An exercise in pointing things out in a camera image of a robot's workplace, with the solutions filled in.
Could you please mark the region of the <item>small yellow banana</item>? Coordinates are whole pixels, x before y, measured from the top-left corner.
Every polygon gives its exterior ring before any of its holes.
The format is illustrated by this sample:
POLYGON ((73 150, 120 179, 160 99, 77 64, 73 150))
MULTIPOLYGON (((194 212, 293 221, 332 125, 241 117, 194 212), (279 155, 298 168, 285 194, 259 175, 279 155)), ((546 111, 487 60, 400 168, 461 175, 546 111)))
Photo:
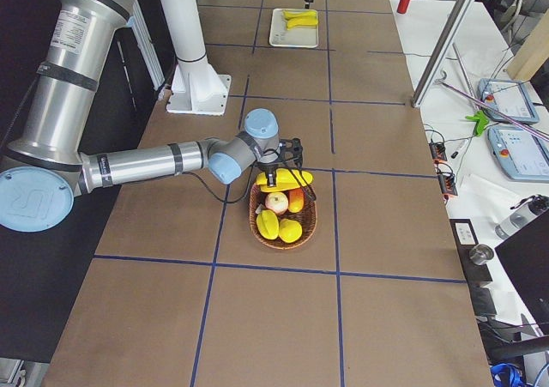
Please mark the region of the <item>small yellow banana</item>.
POLYGON ((298 221, 290 219, 282 219, 279 223, 279 238, 287 243, 291 244, 301 238, 303 229, 298 221))

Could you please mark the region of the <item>black orange connector box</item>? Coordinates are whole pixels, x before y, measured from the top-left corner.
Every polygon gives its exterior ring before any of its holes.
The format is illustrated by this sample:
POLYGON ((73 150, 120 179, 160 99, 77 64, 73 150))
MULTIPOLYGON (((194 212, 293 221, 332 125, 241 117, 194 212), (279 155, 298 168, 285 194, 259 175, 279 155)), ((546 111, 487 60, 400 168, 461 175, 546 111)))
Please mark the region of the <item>black orange connector box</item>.
POLYGON ((458 192, 455 185, 455 174, 452 172, 437 172, 438 183, 443 197, 457 197, 458 192))
POLYGON ((429 149, 434 163, 447 162, 446 147, 443 142, 430 142, 429 149))

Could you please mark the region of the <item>cream bear tray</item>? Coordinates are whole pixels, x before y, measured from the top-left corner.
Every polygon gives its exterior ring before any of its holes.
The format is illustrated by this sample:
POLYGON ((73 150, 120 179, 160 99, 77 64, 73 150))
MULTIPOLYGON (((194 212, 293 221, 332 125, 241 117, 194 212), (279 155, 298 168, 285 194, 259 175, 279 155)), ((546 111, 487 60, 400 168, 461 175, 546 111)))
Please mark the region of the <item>cream bear tray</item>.
POLYGON ((273 47, 306 48, 313 49, 319 45, 318 27, 319 15, 317 12, 317 27, 298 27, 293 30, 286 29, 286 20, 282 15, 283 9, 274 9, 271 17, 268 42, 273 47))

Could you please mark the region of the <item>long yellow banana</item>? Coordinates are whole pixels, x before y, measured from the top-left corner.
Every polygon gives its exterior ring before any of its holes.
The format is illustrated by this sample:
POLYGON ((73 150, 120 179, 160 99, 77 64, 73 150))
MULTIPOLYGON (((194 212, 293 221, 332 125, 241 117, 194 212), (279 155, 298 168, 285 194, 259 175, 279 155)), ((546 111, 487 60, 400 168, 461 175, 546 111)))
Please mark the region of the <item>long yellow banana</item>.
POLYGON ((268 180, 264 172, 257 175, 255 185, 259 186, 260 191, 270 193, 305 187, 311 184, 313 180, 313 175, 310 172, 300 172, 298 169, 288 170, 286 168, 278 168, 276 170, 274 186, 268 185, 268 180))

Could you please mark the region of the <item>far blue teach pendant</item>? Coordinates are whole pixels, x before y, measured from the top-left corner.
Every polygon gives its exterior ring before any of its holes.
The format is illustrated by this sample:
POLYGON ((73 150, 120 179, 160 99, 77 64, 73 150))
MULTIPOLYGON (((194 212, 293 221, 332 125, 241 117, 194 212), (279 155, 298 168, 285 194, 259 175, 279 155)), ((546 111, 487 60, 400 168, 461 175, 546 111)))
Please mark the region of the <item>far blue teach pendant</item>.
POLYGON ((478 84, 481 100, 522 124, 537 124, 540 119, 534 103, 522 82, 481 78, 478 84))

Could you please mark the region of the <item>clear water bottle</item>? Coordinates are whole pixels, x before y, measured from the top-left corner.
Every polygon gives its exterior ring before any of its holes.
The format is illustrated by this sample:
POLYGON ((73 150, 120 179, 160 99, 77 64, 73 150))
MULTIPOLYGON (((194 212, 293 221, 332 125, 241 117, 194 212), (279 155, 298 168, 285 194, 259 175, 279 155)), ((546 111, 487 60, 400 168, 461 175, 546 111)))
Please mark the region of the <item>clear water bottle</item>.
POLYGON ((511 209, 513 209, 513 212, 495 226, 495 233, 501 239, 507 239, 546 212, 548 210, 548 197, 532 195, 523 198, 511 209))

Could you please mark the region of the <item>orange red mango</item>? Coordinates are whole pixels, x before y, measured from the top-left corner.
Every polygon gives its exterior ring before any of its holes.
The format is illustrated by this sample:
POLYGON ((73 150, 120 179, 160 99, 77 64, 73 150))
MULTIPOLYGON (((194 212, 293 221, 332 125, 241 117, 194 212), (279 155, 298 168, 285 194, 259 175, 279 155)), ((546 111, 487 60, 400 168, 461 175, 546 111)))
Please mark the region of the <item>orange red mango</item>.
POLYGON ((301 188, 289 190, 287 192, 288 211, 293 214, 299 213, 305 206, 305 194, 301 188))

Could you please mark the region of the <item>metal weight cylinder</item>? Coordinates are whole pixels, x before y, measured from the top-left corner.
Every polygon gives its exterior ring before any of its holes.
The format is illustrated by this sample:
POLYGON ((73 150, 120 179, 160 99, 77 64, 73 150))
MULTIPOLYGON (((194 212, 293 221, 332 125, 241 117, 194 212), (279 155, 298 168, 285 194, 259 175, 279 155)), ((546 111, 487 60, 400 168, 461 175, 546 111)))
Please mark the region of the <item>metal weight cylinder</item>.
POLYGON ((494 250, 489 245, 484 244, 477 244, 468 252, 468 259, 477 266, 487 264, 494 256, 494 250))

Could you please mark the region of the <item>aluminium frame post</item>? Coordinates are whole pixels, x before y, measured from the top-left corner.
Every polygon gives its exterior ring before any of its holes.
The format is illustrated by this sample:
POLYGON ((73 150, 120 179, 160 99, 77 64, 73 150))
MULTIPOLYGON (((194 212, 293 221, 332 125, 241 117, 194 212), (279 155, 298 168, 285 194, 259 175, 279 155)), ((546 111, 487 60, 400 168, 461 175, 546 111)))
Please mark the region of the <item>aluminium frame post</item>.
POLYGON ((419 79, 413 97, 411 99, 413 107, 420 107, 423 103, 431 85, 434 83, 437 73, 440 70, 443 60, 446 57, 450 45, 460 29, 460 26, 474 0, 456 0, 443 30, 437 40, 434 50, 429 58, 422 76, 419 79))

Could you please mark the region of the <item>brown wicker basket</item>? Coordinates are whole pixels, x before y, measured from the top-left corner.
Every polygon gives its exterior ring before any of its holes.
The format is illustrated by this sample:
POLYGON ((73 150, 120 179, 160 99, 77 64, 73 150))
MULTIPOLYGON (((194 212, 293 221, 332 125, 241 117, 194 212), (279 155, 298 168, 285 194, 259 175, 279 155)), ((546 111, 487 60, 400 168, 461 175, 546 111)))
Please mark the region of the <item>brown wicker basket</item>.
POLYGON ((249 224, 253 235, 263 245, 275 250, 291 250, 306 243, 316 231, 317 203, 311 185, 304 189, 276 191, 284 194, 287 210, 277 214, 267 207, 266 185, 254 183, 250 190, 249 224))

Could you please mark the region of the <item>green clamp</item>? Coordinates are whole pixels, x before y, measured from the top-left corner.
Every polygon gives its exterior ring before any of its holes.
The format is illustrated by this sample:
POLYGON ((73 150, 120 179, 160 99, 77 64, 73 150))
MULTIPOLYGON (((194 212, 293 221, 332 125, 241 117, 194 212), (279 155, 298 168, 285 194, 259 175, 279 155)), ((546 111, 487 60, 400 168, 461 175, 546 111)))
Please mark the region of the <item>green clamp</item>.
POLYGON ((490 123, 490 119, 485 115, 482 110, 478 110, 473 115, 467 115, 465 119, 474 123, 474 129, 472 133, 473 137, 481 136, 484 133, 488 124, 490 123))

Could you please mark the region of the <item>blue teach pendant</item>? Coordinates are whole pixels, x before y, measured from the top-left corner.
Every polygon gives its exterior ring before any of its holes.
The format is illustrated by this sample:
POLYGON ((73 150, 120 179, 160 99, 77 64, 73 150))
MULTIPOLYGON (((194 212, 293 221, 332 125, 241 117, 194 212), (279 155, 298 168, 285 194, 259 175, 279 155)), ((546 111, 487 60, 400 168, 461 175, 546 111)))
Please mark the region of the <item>blue teach pendant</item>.
POLYGON ((540 119, 534 103, 522 82, 481 78, 478 84, 481 100, 522 124, 537 124, 540 119))
POLYGON ((487 138, 503 172, 515 181, 548 181, 548 142, 513 126, 490 128, 487 138))

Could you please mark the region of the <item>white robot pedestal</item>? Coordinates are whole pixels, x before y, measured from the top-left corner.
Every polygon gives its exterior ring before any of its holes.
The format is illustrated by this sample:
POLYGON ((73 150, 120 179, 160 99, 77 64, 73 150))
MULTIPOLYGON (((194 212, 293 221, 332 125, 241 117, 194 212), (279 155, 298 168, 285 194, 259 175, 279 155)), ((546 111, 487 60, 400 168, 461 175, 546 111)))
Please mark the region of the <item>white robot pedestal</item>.
POLYGON ((196 0, 160 1, 177 61, 167 111, 222 115, 232 78, 208 61, 196 0))

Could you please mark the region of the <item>pink green apple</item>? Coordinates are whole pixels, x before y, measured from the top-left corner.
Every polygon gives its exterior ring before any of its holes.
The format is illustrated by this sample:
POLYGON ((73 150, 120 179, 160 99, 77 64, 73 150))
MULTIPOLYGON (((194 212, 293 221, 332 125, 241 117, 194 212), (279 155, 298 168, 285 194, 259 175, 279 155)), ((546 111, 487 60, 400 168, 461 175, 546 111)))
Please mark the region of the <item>pink green apple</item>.
POLYGON ((283 215, 288 210, 288 197, 284 192, 270 192, 265 198, 265 207, 276 215, 283 215))

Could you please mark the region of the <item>near blue teach pendant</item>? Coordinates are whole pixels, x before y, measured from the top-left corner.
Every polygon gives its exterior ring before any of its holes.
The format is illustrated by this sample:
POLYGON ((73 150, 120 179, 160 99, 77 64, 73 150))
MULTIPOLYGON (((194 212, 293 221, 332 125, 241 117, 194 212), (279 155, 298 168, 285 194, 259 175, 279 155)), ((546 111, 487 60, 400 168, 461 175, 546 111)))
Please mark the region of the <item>near blue teach pendant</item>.
POLYGON ((513 126, 490 128, 487 138, 503 172, 515 181, 548 181, 548 142, 513 126))

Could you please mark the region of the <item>yellow star fruit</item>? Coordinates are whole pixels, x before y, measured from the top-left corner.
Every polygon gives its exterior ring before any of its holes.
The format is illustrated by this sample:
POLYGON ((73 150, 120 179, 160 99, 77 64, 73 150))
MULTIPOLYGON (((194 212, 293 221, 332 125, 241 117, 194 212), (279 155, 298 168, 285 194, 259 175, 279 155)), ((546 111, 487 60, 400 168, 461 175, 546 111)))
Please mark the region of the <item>yellow star fruit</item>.
POLYGON ((270 209, 264 209, 256 217, 258 232, 265 239, 273 240, 279 237, 279 220, 276 213, 270 209))

